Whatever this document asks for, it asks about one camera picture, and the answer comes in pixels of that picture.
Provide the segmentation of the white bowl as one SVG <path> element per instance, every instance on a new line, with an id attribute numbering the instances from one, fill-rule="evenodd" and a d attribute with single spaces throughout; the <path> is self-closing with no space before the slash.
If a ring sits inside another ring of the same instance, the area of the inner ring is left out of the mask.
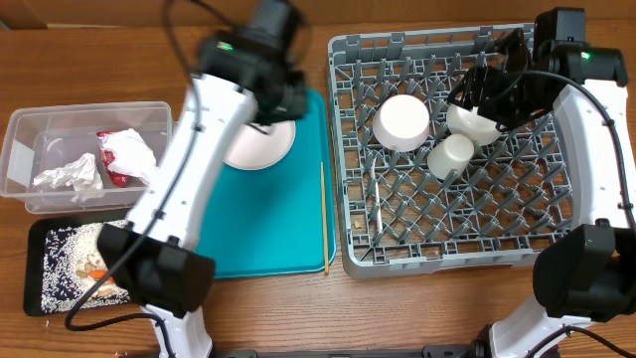
<path id="1" fill-rule="evenodd" d="M 446 123 L 452 134 L 462 134 L 472 140 L 475 146 L 485 146 L 496 141 L 501 132 L 496 128 L 497 123 L 477 112 L 451 104 L 446 113 Z"/>

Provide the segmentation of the large white plate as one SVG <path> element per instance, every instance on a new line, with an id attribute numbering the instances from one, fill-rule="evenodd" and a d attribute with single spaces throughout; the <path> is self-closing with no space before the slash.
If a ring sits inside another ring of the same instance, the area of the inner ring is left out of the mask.
<path id="1" fill-rule="evenodd" d="M 235 137 L 225 163 L 240 170 L 261 170 L 280 161 L 291 149 L 296 134 L 294 121 L 273 125 L 243 125 Z"/>

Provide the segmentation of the white cup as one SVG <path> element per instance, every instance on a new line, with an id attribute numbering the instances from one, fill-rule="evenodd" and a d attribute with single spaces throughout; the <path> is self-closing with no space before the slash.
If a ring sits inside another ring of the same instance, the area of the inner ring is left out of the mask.
<path id="1" fill-rule="evenodd" d="M 451 171 L 461 174 L 473 157 L 475 146 L 463 134 L 451 134 L 436 145 L 427 157 L 429 171 L 438 179 L 445 179 Z"/>

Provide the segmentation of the pink saucer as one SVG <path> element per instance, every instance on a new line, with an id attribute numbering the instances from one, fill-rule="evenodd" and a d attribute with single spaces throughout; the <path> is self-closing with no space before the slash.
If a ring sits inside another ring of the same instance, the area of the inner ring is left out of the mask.
<path id="1" fill-rule="evenodd" d="M 425 142 L 429 124 L 429 111 L 419 98 L 397 94 L 386 99 L 374 115 L 373 133 L 383 147 L 408 152 Z"/>

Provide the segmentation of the white plastic fork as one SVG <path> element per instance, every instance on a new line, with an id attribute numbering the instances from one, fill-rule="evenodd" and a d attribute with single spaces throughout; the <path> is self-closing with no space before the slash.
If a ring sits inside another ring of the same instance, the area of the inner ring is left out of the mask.
<path id="1" fill-rule="evenodd" d="M 372 184 L 374 189 L 374 210 L 376 213 L 375 220 L 376 220 L 377 235 L 381 238 L 384 233 L 384 223 L 382 219 L 382 199 L 381 199 L 380 190 L 379 190 L 379 179 L 376 174 L 376 157 L 375 156 L 372 159 L 370 174 L 371 174 L 371 179 L 373 182 Z"/>

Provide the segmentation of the white tissue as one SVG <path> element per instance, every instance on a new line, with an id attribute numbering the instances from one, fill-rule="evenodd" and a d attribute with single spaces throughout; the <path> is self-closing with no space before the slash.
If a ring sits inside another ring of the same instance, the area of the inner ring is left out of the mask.
<path id="1" fill-rule="evenodd" d="M 104 148 L 115 156 L 108 166 L 111 171 L 137 178 L 144 185 L 150 183 L 157 171 L 157 160 L 153 150 L 136 130 L 113 131 L 106 137 Z"/>

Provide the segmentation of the white paper napkin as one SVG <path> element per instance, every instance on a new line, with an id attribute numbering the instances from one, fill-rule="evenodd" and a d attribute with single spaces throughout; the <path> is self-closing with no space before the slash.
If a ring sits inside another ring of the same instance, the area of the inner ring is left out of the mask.
<path id="1" fill-rule="evenodd" d="M 49 186 L 51 189 L 72 187 L 75 191 L 103 188 L 103 182 L 96 168 L 95 156 L 92 153 L 85 153 L 78 160 L 63 167 L 41 172 L 33 179 L 32 184 Z"/>

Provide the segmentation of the orange carrot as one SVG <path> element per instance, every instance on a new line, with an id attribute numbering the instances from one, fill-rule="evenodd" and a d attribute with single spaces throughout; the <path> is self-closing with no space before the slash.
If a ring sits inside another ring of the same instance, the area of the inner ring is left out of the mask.
<path id="1" fill-rule="evenodd" d="M 94 269 L 88 272 L 88 276 L 91 277 L 95 281 L 99 281 L 103 279 L 107 274 L 107 270 L 104 269 Z"/>

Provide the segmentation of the cooked rice with peanuts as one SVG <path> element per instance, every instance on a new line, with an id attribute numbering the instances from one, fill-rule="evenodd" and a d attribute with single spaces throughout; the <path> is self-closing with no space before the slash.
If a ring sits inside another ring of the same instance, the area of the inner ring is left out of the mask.
<path id="1" fill-rule="evenodd" d="M 40 303 L 45 314 L 69 311 L 97 283 L 88 272 L 107 270 L 96 245 L 103 226 L 104 223 L 66 225 L 46 233 Z"/>

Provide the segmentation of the red snack wrapper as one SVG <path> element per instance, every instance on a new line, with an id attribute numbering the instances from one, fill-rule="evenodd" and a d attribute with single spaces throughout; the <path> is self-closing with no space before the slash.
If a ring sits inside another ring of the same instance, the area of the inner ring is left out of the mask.
<path id="1" fill-rule="evenodd" d="M 99 157 L 112 184 L 116 187 L 124 188 L 127 184 L 129 176 L 111 171 L 108 168 L 108 166 L 115 160 L 114 154 L 104 148 L 105 139 L 110 134 L 113 134 L 113 131 L 100 131 L 96 134 L 98 140 Z"/>

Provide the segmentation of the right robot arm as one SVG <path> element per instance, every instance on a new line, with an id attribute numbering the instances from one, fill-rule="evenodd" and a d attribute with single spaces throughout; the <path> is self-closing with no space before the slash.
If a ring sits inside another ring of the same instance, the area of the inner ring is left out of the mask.
<path id="1" fill-rule="evenodd" d="M 504 62 L 468 70 L 448 96 L 448 121 L 470 133 L 469 120 L 482 117 L 507 132 L 552 114 L 573 194 L 572 227 L 537 256 L 532 295 L 460 355 L 555 357 L 572 333 L 635 311 L 628 74 L 619 50 L 586 41 L 581 8 L 544 12 L 532 41 L 515 29 L 494 49 Z"/>

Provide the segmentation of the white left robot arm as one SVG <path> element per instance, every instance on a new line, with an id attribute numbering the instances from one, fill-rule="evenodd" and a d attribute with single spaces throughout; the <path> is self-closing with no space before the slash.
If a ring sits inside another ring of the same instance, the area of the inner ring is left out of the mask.
<path id="1" fill-rule="evenodd" d="M 126 224 L 104 225 L 97 246 L 106 278 L 124 288 L 152 322 L 164 357 L 209 357 L 203 303 L 215 264 L 196 248 L 226 154 L 240 129 L 298 120 L 307 87 L 290 58 L 304 23 L 287 1 L 263 1 L 244 25 L 227 23 L 206 39 L 192 68 L 175 34 L 172 3 L 162 27 L 183 69 L 186 98 L 174 136 Z"/>

